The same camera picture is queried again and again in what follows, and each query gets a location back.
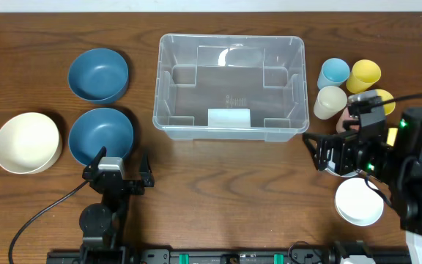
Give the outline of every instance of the green light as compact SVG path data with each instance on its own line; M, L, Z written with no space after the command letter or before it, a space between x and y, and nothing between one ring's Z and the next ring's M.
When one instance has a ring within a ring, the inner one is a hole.
M408 125L408 123L405 120L400 121L400 128L404 128Z

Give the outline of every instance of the plastic storage container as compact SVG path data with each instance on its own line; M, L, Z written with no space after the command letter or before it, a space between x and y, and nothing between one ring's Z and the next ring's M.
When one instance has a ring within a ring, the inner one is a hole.
M152 122L171 139L290 140L308 128L303 41L164 35Z

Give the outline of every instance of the white cup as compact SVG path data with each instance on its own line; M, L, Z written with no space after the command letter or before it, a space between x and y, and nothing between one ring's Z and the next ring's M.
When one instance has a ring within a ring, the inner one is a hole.
M326 120L342 110L348 97L339 87L328 86L319 91L316 97L314 114L321 120Z
M384 210L384 201L366 185L364 179L356 177L345 180L338 187L335 208L344 220L365 227L379 220Z

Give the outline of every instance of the wood grain surface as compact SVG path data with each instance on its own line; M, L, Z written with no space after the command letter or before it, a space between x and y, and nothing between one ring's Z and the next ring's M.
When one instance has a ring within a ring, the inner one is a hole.
M84 13L0 14L0 127L16 114L47 114L61 131L61 158L36 175L0 168L0 263L14 234L35 213L82 182L82 165L67 148L75 120L98 106L70 91L71 62L91 48L121 51L132 76L114 107L136 120L140 145L127 161L129 173L149 152L156 187L134 197L127 240L175 249L288 248L295 241L336 239L403 246L399 218L386 208L370 227L356 227L336 212L341 178L317 172L301 136L287 143L170 140L152 125L158 42L169 32L294 35L306 44L309 131L335 132L336 117L312 113L317 77L331 57L353 65L371 59L382 68L376 87L394 96L422 92L422 13ZM406 106L397 103L389 122ZM15 247L17 263L44 263L51 249L77 249L78 217L100 201L88 187L33 223Z

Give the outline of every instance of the blue bowl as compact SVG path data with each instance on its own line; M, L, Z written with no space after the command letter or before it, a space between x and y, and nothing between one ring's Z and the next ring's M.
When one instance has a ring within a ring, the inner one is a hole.
M100 148L107 148L107 157L125 159L133 147L133 125L120 111L100 108L81 115L70 131L71 154L84 166L91 163Z
M128 87L128 65L115 51L92 49L71 64L67 82L74 94L84 100L113 103L125 94Z

